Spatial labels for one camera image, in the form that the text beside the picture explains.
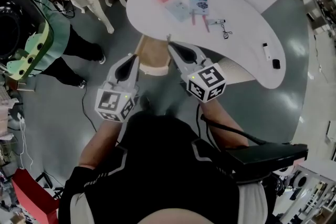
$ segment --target black shirt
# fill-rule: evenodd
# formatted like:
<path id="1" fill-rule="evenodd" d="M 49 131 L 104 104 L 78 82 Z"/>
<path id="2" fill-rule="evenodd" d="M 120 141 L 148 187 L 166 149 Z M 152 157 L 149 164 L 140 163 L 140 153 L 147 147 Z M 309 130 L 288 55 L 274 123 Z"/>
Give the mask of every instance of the black shirt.
<path id="1" fill-rule="evenodd" d="M 138 113 L 121 143 L 95 170 L 76 167 L 66 182 L 61 224 L 70 201 L 85 192 L 95 223 L 138 223 L 161 209 L 196 212 L 213 223 L 237 223 L 239 190 L 220 153 L 184 122 Z"/>

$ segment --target green shirt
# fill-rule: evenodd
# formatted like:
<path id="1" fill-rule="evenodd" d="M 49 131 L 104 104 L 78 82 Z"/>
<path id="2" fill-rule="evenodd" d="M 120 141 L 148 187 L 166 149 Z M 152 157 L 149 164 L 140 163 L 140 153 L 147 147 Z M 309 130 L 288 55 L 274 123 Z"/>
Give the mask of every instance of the green shirt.
<path id="1" fill-rule="evenodd" d="M 64 53 L 70 36 L 70 21 L 60 12 L 55 11 L 56 8 L 49 0 L 37 1 L 44 3 L 52 10 L 49 10 L 41 3 L 36 2 L 39 8 L 44 12 L 46 18 L 54 30 L 54 43 L 35 67 L 35 69 L 38 69 L 39 71 L 33 70 L 31 74 L 41 73 L 47 69 L 53 63 L 53 61 L 59 58 Z"/>

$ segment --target black object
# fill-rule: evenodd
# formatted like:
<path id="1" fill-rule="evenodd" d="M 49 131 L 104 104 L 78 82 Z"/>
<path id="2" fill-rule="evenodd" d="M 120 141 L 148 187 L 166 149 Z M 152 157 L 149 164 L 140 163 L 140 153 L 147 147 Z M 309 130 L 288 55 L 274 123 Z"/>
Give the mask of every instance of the black object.
<path id="1" fill-rule="evenodd" d="M 115 75 L 118 82 L 128 80 L 136 58 L 137 55 L 133 55 L 130 59 L 117 68 Z"/>
<path id="2" fill-rule="evenodd" d="M 232 31 L 227 32 L 227 31 L 225 30 L 225 26 L 224 26 L 224 24 L 222 24 L 222 28 L 223 28 L 223 36 L 224 36 L 224 39 L 228 39 L 228 38 L 229 38 L 229 34 L 232 35 Z"/>
<path id="3" fill-rule="evenodd" d="M 272 63 L 273 63 L 273 68 L 274 69 L 280 69 L 280 60 L 273 59 Z"/>
<path id="4" fill-rule="evenodd" d="M 184 46 L 181 46 L 175 42 L 169 42 L 169 45 L 174 47 L 176 53 L 178 54 L 178 56 L 182 58 L 184 62 L 196 63 L 197 55 L 193 50 L 186 48 Z"/>
<path id="5" fill-rule="evenodd" d="M 230 160 L 231 168 L 235 171 L 231 177 L 238 184 L 259 181 L 270 175 L 271 172 L 293 165 L 294 161 L 307 159 L 307 145 L 269 143 L 255 138 L 243 131 L 213 122 L 204 115 L 201 116 L 207 125 L 240 134 L 253 141 L 258 146 L 227 148 L 222 154 Z"/>
<path id="6" fill-rule="evenodd" d="M 47 186 L 45 186 L 44 188 L 50 188 L 50 189 L 52 189 L 52 188 L 53 188 L 52 182 L 50 181 L 49 176 L 48 176 L 45 172 L 42 172 L 42 174 L 40 174 L 40 175 L 35 179 L 35 181 L 36 181 L 36 182 L 39 182 L 42 178 L 44 178 L 45 181 L 47 182 Z M 61 198 L 61 194 L 63 193 L 63 191 L 64 191 L 64 188 L 63 188 L 63 187 L 55 188 L 55 189 L 54 189 L 55 195 L 53 196 L 53 198 L 54 198 L 54 199 L 55 199 L 55 198 L 60 199 L 60 198 Z"/>

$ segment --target black cable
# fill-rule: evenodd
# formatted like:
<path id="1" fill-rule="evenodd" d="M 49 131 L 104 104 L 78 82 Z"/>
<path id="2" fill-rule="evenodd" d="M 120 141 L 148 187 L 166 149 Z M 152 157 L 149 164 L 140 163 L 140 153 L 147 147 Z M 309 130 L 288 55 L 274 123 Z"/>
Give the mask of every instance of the black cable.
<path id="1" fill-rule="evenodd" d="M 200 125 L 199 125 L 200 123 L 198 122 L 199 107 L 200 107 L 200 104 L 198 104 L 197 110 L 196 110 L 196 124 L 197 124 L 197 129 L 198 129 L 198 137 L 201 138 L 201 128 L 200 128 Z"/>
<path id="2" fill-rule="evenodd" d="M 85 93 L 84 93 L 83 98 L 82 98 L 82 108 L 83 108 L 83 113 L 84 113 L 85 117 L 87 117 L 88 120 L 91 122 L 92 127 L 94 128 L 95 132 L 97 132 L 97 129 L 96 129 L 95 125 L 93 124 L 93 122 L 92 122 L 92 120 L 89 118 L 89 116 L 87 116 L 87 114 L 86 114 L 86 112 L 85 112 L 85 108 L 84 108 L 84 97 L 85 97 L 87 91 L 88 91 L 88 87 L 85 86 Z"/>
<path id="3" fill-rule="evenodd" d="M 64 17 L 68 18 L 68 19 L 72 19 L 72 18 L 75 17 L 75 7 L 74 7 L 74 5 L 73 5 L 73 3 L 72 3 L 71 0 L 68 0 L 68 1 L 69 1 L 69 2 L 71 3 L 71 5 L 72 5 L 72 10 L 70 10 L 70 11 L 65 10 L 64 12 L 72 12 L 72 13 L 73 13 L 72 16 L 66 15 L 66 14 L 63 13 L 63 11 L 58 10 L 58 9 L 51 9 L 51 8 L 49 8 L 46 4 L 44 4 L 44 3 L 42 3 L 42 2 L 40 2 L 40 1 L 38 1 L 38 0 L 34 0 L 34 1 L 36 1 L 36 2 L 38 2 L 38 3 L 41 3 L 42 5 L 44 5 L 45 7 L 47 7 L 50 11 L 56 11 L 56 12 L 60 12 L 60 13 L 62 13 L 62 15 L 63 15 Z"/>
<path id="4" fill-rule="evenodd" d="M 224 34 L 224 39 L 228 39 L 229 38 L 229 34 L 232 35 L 232 31 L 225 31 L 225 26 L 224 24 L 222 24 L 222 28 L 223 28 L 223 34 Z"/>
<path id="5" fill-rule="evenodd" d="M 256 143 L 257 145 L 265 145 L 267 144 L 266 141 L 264 140 L 261 140 L 261 139 L 258 139 L 258 138 L 255 138 L 241 130 L 237 130 L 237 129 L 234 129 L 234 128 L 231 128 L 229 126 L 226 126 L 226 125 L 223 125 L 223 124 L 219 124 L 217 122 L 214 122 L 212 120 L 209 120 L 207 119 L 203 114 L 201 116 L 201 120 L 205 121 L 207 124 L 213 126 L 213 127 L 216 127 L 216 128 L 219 128 L 219 129 L 222 129 L 222 130 L 225 130 L 225 131 L 229 131 L 229 132 L 233 132 L 233 133 L 236 133 L 236 134 L 240 134 L 242 135 L 243 137 L 253 141 L 254 143 Z"/>
<path id="6" fill-rule="evenodd" d="M 13 131 L 21 131 L 20 129 L 13 129 L 11 127 L 7 127 L 7 128 L 10 129 L 10 130 L 13 130 Z"/>

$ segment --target black pants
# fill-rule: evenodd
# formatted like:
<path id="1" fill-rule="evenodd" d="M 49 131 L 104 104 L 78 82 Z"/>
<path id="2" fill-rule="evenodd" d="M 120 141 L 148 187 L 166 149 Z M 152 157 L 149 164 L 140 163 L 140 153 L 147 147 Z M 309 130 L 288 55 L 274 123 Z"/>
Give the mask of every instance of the black pants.
<path id="1" fill-rule="evenodd" d="M 103 58 L 103 53 L 99 45 L 82 39 L 72 26 L 70 26 L 70 37 L 64 54 L 78 56 L 89 61 L 100 61 Z M 71 86 L 79 86 L 83 81 L 83 78 L 73 72 L 62 57 L 56 59 L 41 74 L 55 77 L 61 83 Z"/>

